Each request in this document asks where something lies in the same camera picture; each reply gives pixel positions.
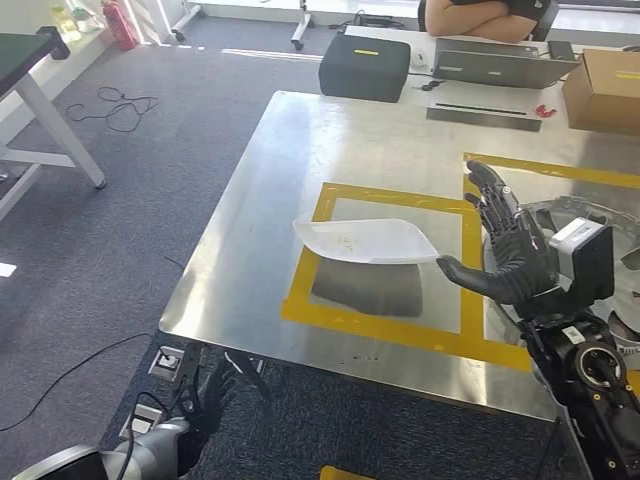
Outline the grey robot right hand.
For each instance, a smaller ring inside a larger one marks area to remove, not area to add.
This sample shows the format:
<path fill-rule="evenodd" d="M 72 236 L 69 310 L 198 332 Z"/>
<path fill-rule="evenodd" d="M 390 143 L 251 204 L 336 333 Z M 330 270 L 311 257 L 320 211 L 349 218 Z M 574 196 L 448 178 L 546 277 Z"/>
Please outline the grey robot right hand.
<path fill-rule="evenodd" d="M 567 313 L 565 294 L 557 284 L 546 243 L 531 215 L 492 168 L 475 160 L 466 166 L 469 179 L 482 196 L 466 193 L 464 198 L 488 235 L 496 270 L 471 269 L 448 255 L 437 258 L 437 265 L 453 283 L 511 305 L 522 319 Z"/>

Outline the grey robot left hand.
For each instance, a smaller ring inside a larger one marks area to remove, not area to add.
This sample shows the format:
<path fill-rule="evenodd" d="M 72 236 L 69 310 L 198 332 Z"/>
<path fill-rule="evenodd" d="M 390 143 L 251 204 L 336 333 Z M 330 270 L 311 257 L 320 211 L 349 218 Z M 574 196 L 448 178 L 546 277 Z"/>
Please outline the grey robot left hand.
<path fill-rule="evenodd" d="M 231 363 L 223 358 L 207 378 L 201 399 L 200 425 L 203 432 L 213 435 L 218 431 L 223 413 L 233 397 L 235 371 Z"/>

